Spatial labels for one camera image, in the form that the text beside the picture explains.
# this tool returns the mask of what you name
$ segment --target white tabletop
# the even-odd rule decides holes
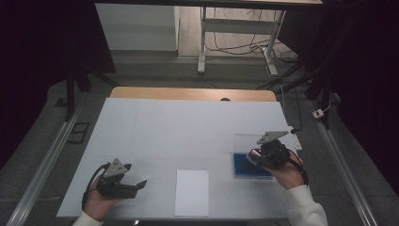
[[[91,175],[117,157],[133,165],[123,184],[148,183],[108,218],[286,218],[276,181],[235,179],[232,171],[234,152],[246,153],[265,131],[281,130],[289,128],[278,102],[108,98],[57,216],[79,217]],[[280,141],[295,150],[289,135]],[[177,170],[209,171],[209,217],[174,216]]]

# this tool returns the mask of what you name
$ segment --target black cable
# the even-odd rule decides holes
[[[289,149],[288,149],[288,151],[290,151],[290,153],[293,153],[293,154],[294,154],[294,156],[296,157],[296,160],[298,160],[299,165],[300,165],[301,167],[303,167],[303,166],[302,166],[302,163],[301,163],[301,161],[300,161],[300,159],[299,159],[299,157],[298,157],[298,155],[297,155],[296,153],[294,153],[293,151],[289,150]]]
[[[295,133],[296,132],[299,132],[299,131],[301,131],[302,130],[302,126],[303,126],[303,123],[302,123],[302,112],[300,111],[300,106],[299,106],[299,101],[298,101],[298,90],[297,90],[297,88],[295,87],[295,101],[296,101],[296,106],[297,106],[297,108],[298,108],[298,113],[299,113],[299,129],[295,129],[294,128],[294,130],[295,130]]]
[[[260,15],[259,15],[259,19],[258,19],[258,20],[261,20],[262,12],[263,12],[263,10],[261,10],[261,13],[260,13]],[[214,18],[215,18],[215,16],[216,16],[216,8],[214,8]],[[259,49],[259,47],[255,47],[255,48],[254,48],[254,47],[251,47],[252,44],[259,44],[259,43],[262,43],[262,42],[269,41],[269,40],[261,40],[261,41],[258,41],[258,42],[253,43],[253,41],[254,41],[254,39],[255,39],[255,35],[253,35],[252,41],[251,41],[250,44],[241,45],[241,46],[235,46],[235,47],[220,48],[220,47],[217,45],[216,33],[215,33],[215,32],[213,32],[213,33],[214,33],[214,43],[215,43],[216,49],[211,49],[211,48],[209,48],[209,47],[206,45],[206,43],[205,43],[206,49],[208,49],[209,51],[218,51],[218,52],[222,52],[222,53],[226,53],[226,54],[230,54],[230,55],[241,56],[241,55],[252,54],[252,53],[254,53],[257,49]],[[243,48],[243,47],[247,47],[247,46],[249,46],[250,51],[249,51],[249,52],[245,52],[245,53],[237,54],[237,53],[232,53],[232,52],[226,51],[226,50],[232,50],[232,49],[239,49],[239,48]]]
[[[104,164],[102,166],[100,166],[95,172],[94,174],[91,176],[90,181],[88,182],[88,186],[86,187],[86,191],[83,194],[83,198],[82,198],[82,210],[85,210],[85,205],[86,205],[86,201],[88,200],[88,193],[90,191],[93,191],[95,189],[90,190],[91,184],[93,183],[94,179],[96,178],[97,174],[99,173],[100,170],[105,170],[108,169],[108,167],[110,166],[110,163]]]
[[[256,88],[256,90],[258,89],[262,89],[265,88],[267,86],[269,86],[267,89],[269,89],[272,85],[274,85],[275,83],[279,82],[280,80],[282,80],[284,77],[287,77],[289,75],[291,75],[292,73],[294,73],[296,70],[298,70],[300,67],[302,66],[302,64],[300,62],[297,62],[295,65],[293,65],[291,68],[289,68],[284,74],[282,74],[279,78],[275,78],[275,80],[270,81],[266,84],[260,85]]]

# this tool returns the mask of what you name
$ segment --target cable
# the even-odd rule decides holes
[[[324,109],[323,112],[327,111],[330,106],[331,106],[331,100],[328,100],[328,107],[326,109]]]
[[[88,199],[88,193],[89,193],[90,191],[94,190],[94,189],[90,190],[90,187],[91,187],[91,184],[93,183],[95,177],[97,176],[97,174],[99,173],[100,170],[105,170],[105,169],[107,169],[110,165],[111,165],[111,163],[108,162],[107,164],[104,164],[104,165],[100,166],[100,167],[94,172],[94,174],[91,176],[90,181],[88,182],[88,186],[86,187],[86,191],[85,191],[85,193],[83,194],[83,198],[82,198],[82,210],[85,210],[86,201],[87,201],[87,199]]]
[[[260,15],[259,15],[258,20],[261,20],[262,12],[263,12],[263,10],[261,9],[261,13],[260,13]],[[215,16],[216,16],[216,8],[214,8],[214,18],[215,18]],[[214,33],[214,43],[215,43],[216,49],[211,49],[211,48],[209,48],[209,47],[206,45],[206,43],[205,43],[206,49],[208,49],[209,51],[218,51],[218,52],[222,52],[222,53],[226,53],[226,54],[230,54],[230,55],[241,56],[241,55],[252,54],[252,53],[254,53],[254,52],[255,52],[256,50],[258,50],[258,49],[261,49],[261,50],[262,50],[262,48],[260,48],[259,45],[256,46],[256,47],[251,47],[251,45],[253,45],[253,44],[259,44],[259,43],[262,43],[262,42],[269,41],[269,40],[261,40],[261,41],[258,41],[258,42],[255,42],[255,43],[254,43],[253,41],[255,40],[255,36],[256,36],[256,35],[253,35],[250,44],[241,45],[241,46],[236,46],[236,47],[220,48],[220,47],[217,45],[216,33],[215,33],[215,32],[213,32],[213,33]],[[239,54],[238,54],[238,53],[232,53],[232,52],[226,51],[226,50],[232,50],[232,49],[239,49],[239,48],[243,48],[243,47],[247,47],[247,46],[249,46],[249,49],[250,49],[250,50],[249,50],[249,52],[245,52],[245,53],[239,53]]]
[[[284,103],[284,90],[282,90],[282,85],[279,86],[281,88],[281,95],[282,95],[282,113],[284,113],[284,118],[287,120],[285,116],[285,103]]]
[[[300,125],[299,129],[295,129],[295,132],[299,132],[302,130],[303,123],[302,123],[302,112],[300,111],[300,106],[298,101],[298,90],[296,87],[295,87],[295,99],[296,99],[296,106],[298,107],[299,125]]]

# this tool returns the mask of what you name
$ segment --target white paper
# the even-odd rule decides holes
[[[174,215],[209,217],[208,170],[177,170]]]

